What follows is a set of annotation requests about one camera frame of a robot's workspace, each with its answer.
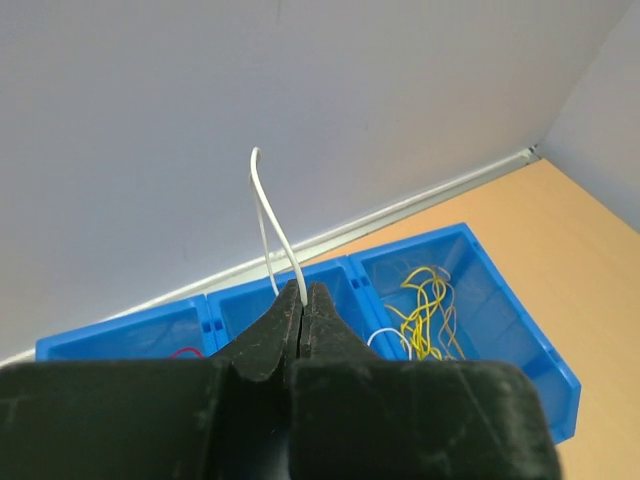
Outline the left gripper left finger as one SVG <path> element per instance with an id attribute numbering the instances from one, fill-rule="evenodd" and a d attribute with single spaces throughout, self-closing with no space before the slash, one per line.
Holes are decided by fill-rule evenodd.
<path id="1" fill-rule="evenodd" d="M 2 477 L 287 478 L 285 369 L 301 316 L 289 282 L 211 357 L 3 368 Z"/>

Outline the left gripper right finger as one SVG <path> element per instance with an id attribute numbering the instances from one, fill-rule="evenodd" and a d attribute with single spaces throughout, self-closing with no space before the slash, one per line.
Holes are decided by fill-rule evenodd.
<path id="1" fill-rule="evenodd" d="M 496 361 L 389 361 L 312 283 L 291 372 L 294 479 L 559 479 L 536 389 Z"/>

